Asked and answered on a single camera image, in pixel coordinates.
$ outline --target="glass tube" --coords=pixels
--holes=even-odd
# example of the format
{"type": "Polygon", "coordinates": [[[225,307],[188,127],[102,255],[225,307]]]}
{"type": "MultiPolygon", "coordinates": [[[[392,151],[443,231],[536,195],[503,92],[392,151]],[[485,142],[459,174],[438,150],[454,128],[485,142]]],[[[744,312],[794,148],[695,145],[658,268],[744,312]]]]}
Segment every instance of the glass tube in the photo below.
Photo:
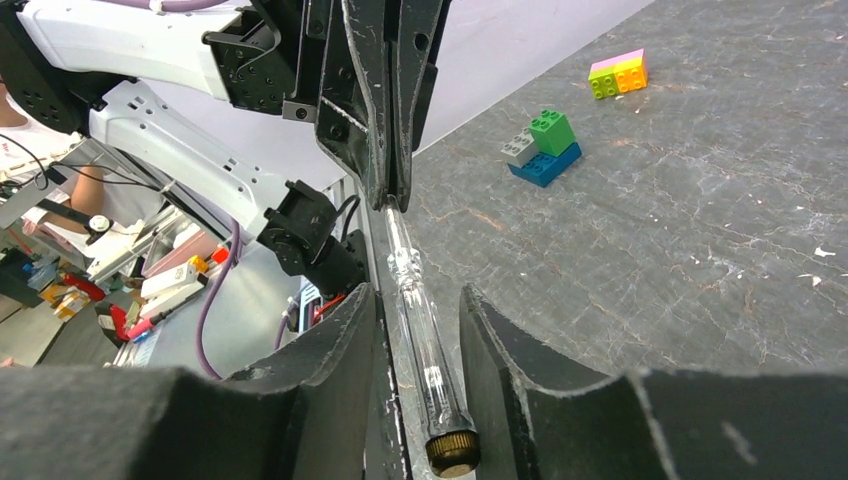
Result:
{"type": "Polygon", "coordinates": [[[430,438],[458,430],[473,431],[447,365],[439,317],[422,281],[421,256],[413,246],[394,197],[385,209],[389,232],[389,270],[398,292],[401,333],[411,353],[422,427],[430,438]]]}

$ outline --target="pink lego block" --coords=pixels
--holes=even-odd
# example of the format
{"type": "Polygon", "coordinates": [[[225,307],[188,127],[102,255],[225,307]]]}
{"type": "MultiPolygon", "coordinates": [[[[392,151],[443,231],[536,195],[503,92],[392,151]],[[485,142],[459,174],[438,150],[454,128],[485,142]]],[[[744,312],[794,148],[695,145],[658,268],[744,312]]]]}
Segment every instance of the pink lego block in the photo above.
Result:
{"type": "Polygon", "coordinates": [[[601,69],[601,68],[612,67],[612,66],[615,66],[615,65],[617,65],[621,62],[624,62],[626,60],[631,60],[633,58],[643,57],[644,55],[645,55],[645,49],[640,48],[639,50],[635,50],[635,51],[630,52],[630,53],[625,53],[624,55],[619,55],[617,57],[613,57],[613,58],[610,58],[608,60],[604,60],[602,62],[593,63],[592,68],[590,68],[589,71],[594,72],[595,70],[598,70],[598,69],[601,69]]]}

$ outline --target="gray table surface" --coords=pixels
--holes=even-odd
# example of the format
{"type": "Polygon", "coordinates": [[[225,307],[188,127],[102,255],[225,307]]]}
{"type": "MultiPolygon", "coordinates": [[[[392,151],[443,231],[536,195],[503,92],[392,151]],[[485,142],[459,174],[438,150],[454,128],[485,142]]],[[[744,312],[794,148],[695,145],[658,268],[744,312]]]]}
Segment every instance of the gray table surface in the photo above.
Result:
{"type": "Polygon", "coordinates": [[[457,376],[466,282],[606,373],[848,365],[846,19],[845,1],[657,0],[416,156],[406,219],[457,376]],[[650,86],[595,101],[590,64],[642,47],[650,86]],[[543,108],[584,152],[546,189],[497,158],[543,108]]]}

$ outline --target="toy building block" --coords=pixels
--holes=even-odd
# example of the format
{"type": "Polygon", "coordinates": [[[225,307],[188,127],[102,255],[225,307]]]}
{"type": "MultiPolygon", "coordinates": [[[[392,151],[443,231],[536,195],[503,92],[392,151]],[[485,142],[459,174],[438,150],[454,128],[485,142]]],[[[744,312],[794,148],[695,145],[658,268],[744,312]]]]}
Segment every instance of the toy building block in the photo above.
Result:
{"type": "Polygon", "coordinates": [[[528,128],[512,137],[512,140],[501,149],[501,157],[506,160],[506,163],[518,168],[526,165],[537,153],[539,153],[539,147],[533,141],[528,128]]]}
{"type": "Polygon", "coordinates": [[[577,139],[565,115],[553,110],[542,110],[542,114],[530,123],[530,134],[539,151],[558,157],[577,139]]]}
{"type": "Polygon", "coordinates": [[[625,53],[624,55],[619,55],[617,57],[608,58],[602,62],[593,63],[592,68],[589,69],[590,72],[594,72],[595,70],[600,70],[602,68],[614,67],[621,62],[625,62],[627,60],[632,60],[634,58],[644,58],[645,57],[645,49],[641,48],[639,50],[634,50],[630,53],[625,53]]]}
{"type": "Polygon", "coordinates": [[[613,67],[615,82],[621,93],[639,90],[648,85],[648,72],[642,57],[633,58],[613,67]]]}
{"type": "Polygon", "coordinates": [[[606,67],[589,73],[589,86],[596,100],[619,94],[615,81],[615,67],[606,67]]]}
{"type": "Polygon", "coordinates": [[[510,165],[509,171],[518,178],[545,188],[582,154],[580,145],[574,142],[558,157],[540,153],[522,168],[510,165]]]}

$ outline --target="gray lego block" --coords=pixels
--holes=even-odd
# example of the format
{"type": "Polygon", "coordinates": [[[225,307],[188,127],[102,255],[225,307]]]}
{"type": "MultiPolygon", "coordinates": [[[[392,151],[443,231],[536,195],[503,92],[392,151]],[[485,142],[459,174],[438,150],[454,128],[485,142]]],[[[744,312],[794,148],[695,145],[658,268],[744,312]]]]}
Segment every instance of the gray lego block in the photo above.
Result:
{"type": "Polygon", "coordinates": [[[506,160],[506,163],[518,168],[526,165],[537,153],[539,153],[539,147],[533,141],[530,130],[526,128],[512,137],[512,140],[501,149],[501,157],[506,160]]]}

